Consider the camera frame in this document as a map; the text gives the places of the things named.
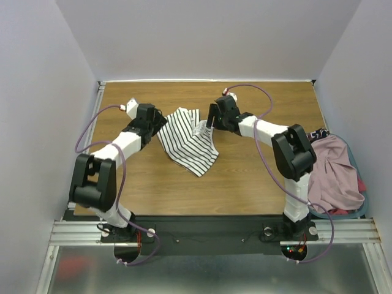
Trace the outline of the black white striped tank top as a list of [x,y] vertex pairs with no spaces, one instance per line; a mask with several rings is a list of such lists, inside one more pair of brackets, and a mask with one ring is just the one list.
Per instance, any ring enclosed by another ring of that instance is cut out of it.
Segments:
[[203,176],[219,156],[213,142],[214,129],[200,119],[198,109],[179,107],[166,120],[157,133],[164,151],[174,163],[197,177]]

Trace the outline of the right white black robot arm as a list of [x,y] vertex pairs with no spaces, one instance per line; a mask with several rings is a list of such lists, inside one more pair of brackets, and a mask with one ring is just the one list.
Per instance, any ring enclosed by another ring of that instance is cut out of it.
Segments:
[[281,126],[248,112],[241,113],[231,95],[222,96],[209,106],[206,126],[253,138],[256,144],[264,143],[272,148],[284,184],[276,179],[269,167],[266,169],[286,194],[280,233],[289,239],[304,233],[310,222],[309,178],[317,160],[304,129],[299,124]]

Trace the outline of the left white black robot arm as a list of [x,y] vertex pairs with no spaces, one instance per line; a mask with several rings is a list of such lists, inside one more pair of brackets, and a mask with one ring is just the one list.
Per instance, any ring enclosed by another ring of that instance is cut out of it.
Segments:
[[130,123],[113,141],[100,141],[104,147],[91,154],[80,149],[73,168],[69,201],[90,209],[108,225],[122,241],[130,241],[140,231],[135,226],[135,214],[119,203],[126,180],[126,160],[141,151],[167,123],[162,112],[153,104],[140,104],[135,99],[126,105],[114,105],[130,118]]

